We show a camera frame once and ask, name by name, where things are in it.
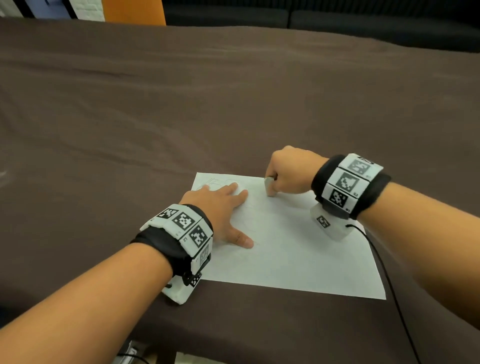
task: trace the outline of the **right hand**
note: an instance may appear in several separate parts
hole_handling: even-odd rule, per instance
[[[292,146],[273,152],[265,177],[277,179],[269,185],[267,194],[274,196],[277,192],[302,194],[309,191],[313,178],[327,160],[310,150]]]

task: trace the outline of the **forearm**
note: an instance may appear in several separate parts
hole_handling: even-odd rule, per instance
[[[480,218],[390,183],[359,221],[433,297],[480,326]]]
[[[0,330],[3,359],[109,363],[171,277],[161,253],[130,244]]]

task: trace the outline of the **orange chair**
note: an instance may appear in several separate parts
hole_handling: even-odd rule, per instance
[[[106,22],[166,25],[161,0],[102,0]]]

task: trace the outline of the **black cable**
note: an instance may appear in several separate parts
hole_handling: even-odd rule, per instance
[[[345,227],[346,228],[356,228],[358,231],[360,231],[361,234],[365,237],[365,239],[367,239],[367,241],[369,242],[370,246],[373,248],[375,253],[377,254],[378,260],[380,261],[380,264],[382,265],[382,269],[385,272],[385,277],[387,278],[388,286],[390,287],[390,290],[392,291],[393,300],[395,301],[396,309],[398,311],[398,314],[400,315],[400,320],[402,321],[403,328],[405,329],[405,332],[406,332],[407,337],[408,337],[408,341],[410,342],[410,346],[412,347],[413,354],[415,355],[415,359],[417,359],[418,364],[421,364],[419,354],[417,352],[417,349],[415,348],[415,344],[413,343],[413,339],[410,335],[410,332],[408,331],[407,324],[405,323],[405,319],[403,318],[402,310],[400,310],[400,305],[398,304],[398,300],[396,299],[396,295],[395,295],[395,291],[393,289],[392,282],[390,280],[390,277],[388,276],[388,272],[385,268],[385,264],[384,264],[382,258],[380,257],[380,254],[378,254],[377,248],[375,248],[375,245],[373,245],[371,240],[368,238],[367,234],[365,234],[358,226],[349,224],[349,225],[346,225]]]
[[[129,356],[129,357],[131,357],[131,358],[138,359],[138,360],[140,360],[141,362],[144,362],[145,364],[150,364],[147,360],[145,360],[145,359],[142,358],[141,356],[138,356],[138,355],[135,355],[135,354],[123,353],[123,354],[117,354],[117,356]]]

